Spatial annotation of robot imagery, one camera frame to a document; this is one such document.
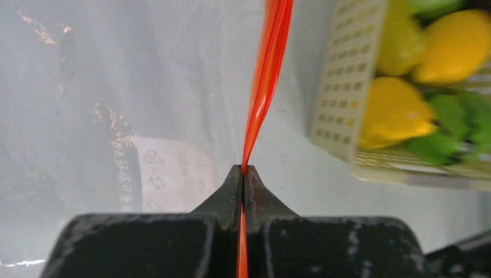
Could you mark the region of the green watermelon toy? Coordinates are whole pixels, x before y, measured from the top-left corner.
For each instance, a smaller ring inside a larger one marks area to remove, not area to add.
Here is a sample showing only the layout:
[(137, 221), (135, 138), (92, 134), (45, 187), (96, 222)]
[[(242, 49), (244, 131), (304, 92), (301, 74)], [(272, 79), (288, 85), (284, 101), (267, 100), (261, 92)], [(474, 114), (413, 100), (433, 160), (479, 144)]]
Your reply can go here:
[(463, 89), (437, 89), (425, 94), (437, 114), (436, 132), (410, 139), (406, 146), (420, 160), (450, 166), (490, 152), (490, 103)]

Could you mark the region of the yellow lemon toy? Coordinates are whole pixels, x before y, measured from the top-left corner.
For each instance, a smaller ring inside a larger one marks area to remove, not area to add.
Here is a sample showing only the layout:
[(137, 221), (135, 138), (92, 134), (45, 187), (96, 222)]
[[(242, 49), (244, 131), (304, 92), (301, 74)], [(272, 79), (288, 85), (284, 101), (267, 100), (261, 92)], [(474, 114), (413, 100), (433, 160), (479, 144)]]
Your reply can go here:
[(416, 86), (402, 78), (378, 77), (371, 82), (358, 144), (379, 149), (424, 137), (436, 132), (437, 119)]

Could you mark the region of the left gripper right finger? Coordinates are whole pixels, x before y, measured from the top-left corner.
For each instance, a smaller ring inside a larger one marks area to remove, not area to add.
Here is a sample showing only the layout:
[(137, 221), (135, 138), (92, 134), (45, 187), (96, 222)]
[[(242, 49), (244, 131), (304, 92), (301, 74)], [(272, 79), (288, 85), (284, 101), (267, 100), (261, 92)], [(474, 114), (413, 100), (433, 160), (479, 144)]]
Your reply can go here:
[(302, 217), (244, 174), (249, 277), (430, 277), (411, 228), (392, 217)]

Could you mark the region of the clear zip top bag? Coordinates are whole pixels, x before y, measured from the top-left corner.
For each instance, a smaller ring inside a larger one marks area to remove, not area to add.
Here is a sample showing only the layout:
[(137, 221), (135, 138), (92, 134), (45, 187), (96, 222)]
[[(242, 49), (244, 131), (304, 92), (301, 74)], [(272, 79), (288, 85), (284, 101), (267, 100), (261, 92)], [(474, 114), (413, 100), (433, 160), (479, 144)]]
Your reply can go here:
[(2, 1), (1, 276), (82, 214), (190, 213), (242, 169), (292, 1)]

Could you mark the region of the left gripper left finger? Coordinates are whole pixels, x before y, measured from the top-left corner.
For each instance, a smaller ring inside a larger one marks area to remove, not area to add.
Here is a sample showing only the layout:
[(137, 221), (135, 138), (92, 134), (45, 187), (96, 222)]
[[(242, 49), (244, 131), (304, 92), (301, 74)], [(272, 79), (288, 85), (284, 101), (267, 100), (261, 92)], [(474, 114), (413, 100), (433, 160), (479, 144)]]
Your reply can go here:
[(60, 233), (42, 277), (235, 277), (243, 174), (190, 213), (74, 217)]

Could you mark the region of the green bitter gourd toy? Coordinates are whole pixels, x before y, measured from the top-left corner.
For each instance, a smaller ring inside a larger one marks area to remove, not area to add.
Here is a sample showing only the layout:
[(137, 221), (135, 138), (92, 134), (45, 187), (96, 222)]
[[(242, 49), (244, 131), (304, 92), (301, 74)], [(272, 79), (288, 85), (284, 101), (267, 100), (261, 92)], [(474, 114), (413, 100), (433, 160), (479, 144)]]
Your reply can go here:
[(463, 0), (411, 0), (408, 1), (415, 15), (422, 20), (435, 20), (460, 10)]

